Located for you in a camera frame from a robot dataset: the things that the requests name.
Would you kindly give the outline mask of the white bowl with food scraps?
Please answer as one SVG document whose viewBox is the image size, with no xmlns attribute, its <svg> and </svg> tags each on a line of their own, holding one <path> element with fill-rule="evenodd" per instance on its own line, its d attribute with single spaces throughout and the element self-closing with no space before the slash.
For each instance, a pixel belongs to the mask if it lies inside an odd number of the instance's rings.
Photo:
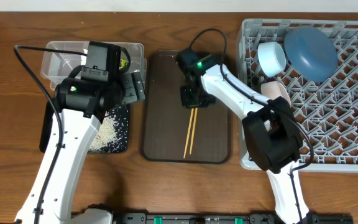
<svg viewBox="0 0 358 224">
<path fill-rule="evenodd" d="M 269 97 L 272 100 L 281 96 L 282 98 L 286 99 L 289 105 L 291 105 L 288 92 L 286 91 L 284 85 L 282 85 L 278 81 L 263 83 L 260 86 L 260 90 L 261 90 L 261 94 Z"/>
</svg>

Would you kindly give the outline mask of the yellow green snack wrapper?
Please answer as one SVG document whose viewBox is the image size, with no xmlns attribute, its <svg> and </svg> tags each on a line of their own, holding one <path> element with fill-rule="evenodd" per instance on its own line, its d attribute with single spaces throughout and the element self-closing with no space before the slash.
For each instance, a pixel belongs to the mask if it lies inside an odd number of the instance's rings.
<svg viewBox="0 0 358 224">
<path fill-rule="evenodd" d="M 121 59 L 120 69 L 123 70 L 126 67 L 127 64 L 128 64 L 128 60 Z"/>
</svg>

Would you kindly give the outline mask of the light blue bowl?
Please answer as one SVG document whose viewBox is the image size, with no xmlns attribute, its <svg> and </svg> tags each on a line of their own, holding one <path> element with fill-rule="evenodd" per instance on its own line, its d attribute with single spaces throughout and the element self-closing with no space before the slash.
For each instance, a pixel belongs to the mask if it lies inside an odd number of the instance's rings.
<svg viewBox="0 0 358 224">
<path fill-rule="evenodd" d="M 268 77 L 283 72 L 287 59 L 282 46 L 277 42 L 265 42 L 258 45 L 257 55 L 262 71 Z"/>
</svg>

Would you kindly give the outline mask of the wooden chopstick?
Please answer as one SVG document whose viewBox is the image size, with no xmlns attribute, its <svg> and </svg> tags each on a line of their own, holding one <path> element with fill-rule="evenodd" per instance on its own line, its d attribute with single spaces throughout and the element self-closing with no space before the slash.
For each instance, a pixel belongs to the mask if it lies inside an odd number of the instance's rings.
<svg viewBox="0 0 358 224">
<path fill-rule="evenodd" d="M 189 119 L 189 123 L 188 123 L 188 131 L 187 131 L 187 134 L 186 134 L 185 149 L 184 149 L 184 153 L 183 153 L 183 158 L 184 159 L 185 159 L 186 153 L 187 153 L 187 148 L 188 148 L 188 143 L 189 143 L 189 138 L 190 138 L 191 125 L 192 125 L 192 120 L 193 120 L 193 116 L 194 116 L 194 111 L 195 111 L 194 108 L 191 109 L 190 119 Z"/>
<path fill-rule="evenodd" d="M 193 152 L 193 143 L 195 138 L 196 121 L 198 116 L 198 108 L 193 109 L 193 119 L 191 124 L 191 141 L 190 141 L 190 154 Z"/>
</svg>

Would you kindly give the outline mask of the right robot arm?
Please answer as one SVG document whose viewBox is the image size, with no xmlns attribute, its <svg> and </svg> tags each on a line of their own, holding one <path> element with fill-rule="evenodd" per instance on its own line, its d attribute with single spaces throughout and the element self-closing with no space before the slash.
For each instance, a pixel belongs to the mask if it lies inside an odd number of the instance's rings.
<svg viewBox="0 0 358 224">
<path fill-rule="evenodd" d="M 300 148 L 305 132 L 281 96 L 271 99 L 245 85 L 215 55 L 187 50 L 176 56 L 186 78 L 181 100 L 188 109 L 207 107 L 217 98 L 241 120 L 246 149 L 268 175 L 275 211 L 284 223 L 306 223 L 310 214 L 300 187 Z"/>
</svg>

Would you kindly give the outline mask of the dark blue plate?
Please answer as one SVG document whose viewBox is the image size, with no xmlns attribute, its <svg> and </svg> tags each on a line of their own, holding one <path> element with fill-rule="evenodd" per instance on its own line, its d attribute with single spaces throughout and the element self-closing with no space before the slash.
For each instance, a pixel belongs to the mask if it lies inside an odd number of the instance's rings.
<svg viewBox="0 0 358 224">
<path fill-rule="evenodd" d="M 333 42 L 315 27 L 300 26 L 288 31 L 284 47 L 291 65 L 308 80 L 324 82 L 337 69 Z"/>
</svg>

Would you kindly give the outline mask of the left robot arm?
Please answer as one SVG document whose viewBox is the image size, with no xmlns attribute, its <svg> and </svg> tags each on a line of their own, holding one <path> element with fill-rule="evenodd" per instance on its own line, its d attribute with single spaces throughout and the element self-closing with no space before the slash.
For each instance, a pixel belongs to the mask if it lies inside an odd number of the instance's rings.
<svg viewBox="0 0 358 224">
<path fill-rule="evenodd" d="M 112 223 L 113 213 L 102 206 L 71 215 L 74 193 L 88 149 L 112 106 L 145 99 L 143 75 L 125 74 L 117 82 L 67 77 L 55 89 L 60 106 L 54 110 L 47 148 L 16 223 Z"/>
</svg>

